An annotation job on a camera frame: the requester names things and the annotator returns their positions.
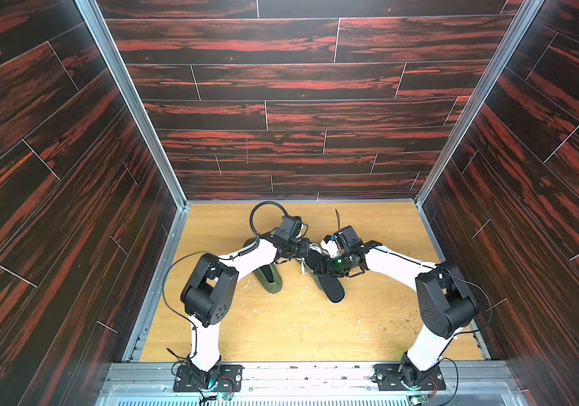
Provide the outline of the black insole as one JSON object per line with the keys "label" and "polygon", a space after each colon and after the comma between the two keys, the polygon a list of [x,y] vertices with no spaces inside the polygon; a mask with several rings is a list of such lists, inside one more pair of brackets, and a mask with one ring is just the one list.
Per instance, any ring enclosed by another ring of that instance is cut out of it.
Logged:
{"label": "black insole", "polygon": [[327,274],[326,258],[316,250],[310,250],[310,254],[304,259],[304,264],[309,270],[318,287],[325,293],[332,303],[340,303],[345,299],[345,289],[340,279]]}

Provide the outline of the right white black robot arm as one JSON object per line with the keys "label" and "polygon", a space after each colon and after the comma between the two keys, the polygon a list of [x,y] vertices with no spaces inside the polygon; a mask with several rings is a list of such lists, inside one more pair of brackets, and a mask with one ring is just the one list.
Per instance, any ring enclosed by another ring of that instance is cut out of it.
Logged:
{"label": "right white black robot arm", "polygon": [[355,277],[376,272],[416,293],[423,327],[398,367],[402,385],[422,389],[440,373],[441,355],[477,314],[468,283],[445,264],[423,262],[391,250],[377,241],[367,243],[348,226],[313,245],[306,266],[317,277]]}

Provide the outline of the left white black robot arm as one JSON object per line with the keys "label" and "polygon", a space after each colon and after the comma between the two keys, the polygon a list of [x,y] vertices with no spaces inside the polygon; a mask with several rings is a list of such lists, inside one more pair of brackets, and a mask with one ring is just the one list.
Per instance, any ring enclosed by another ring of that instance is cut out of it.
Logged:
{"label": "left white black robot arm", "polygon": [[200,257],[180,296],[194,336],[187,370],[199,389],[213,388],[220,377],[220,323],[232,306],[238,282],[280,259],[306,258],[310,245],[306,237],[286,238],[276,230],[231,254],[208,252]]}

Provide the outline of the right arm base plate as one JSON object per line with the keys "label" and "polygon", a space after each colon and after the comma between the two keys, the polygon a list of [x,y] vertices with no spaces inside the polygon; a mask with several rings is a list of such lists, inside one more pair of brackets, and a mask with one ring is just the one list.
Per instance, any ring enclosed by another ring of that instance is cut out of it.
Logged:
{"label": "right arm base plate", "polygon": [[440,363],[429,370],[418,370],[409,363],[376,364],[371,381],[378,384],[380,391],[433,392],[446,389]]}

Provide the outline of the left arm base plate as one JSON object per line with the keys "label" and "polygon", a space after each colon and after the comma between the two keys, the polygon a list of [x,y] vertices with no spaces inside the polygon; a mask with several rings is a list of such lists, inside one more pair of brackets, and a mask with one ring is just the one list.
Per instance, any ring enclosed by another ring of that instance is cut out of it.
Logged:
{"label": "left arm base plate", "polygon": [[175,372],[173,392],[240,392],[243,370],[243,365],[218,363],[203,371],[190,362],[182,363]]}

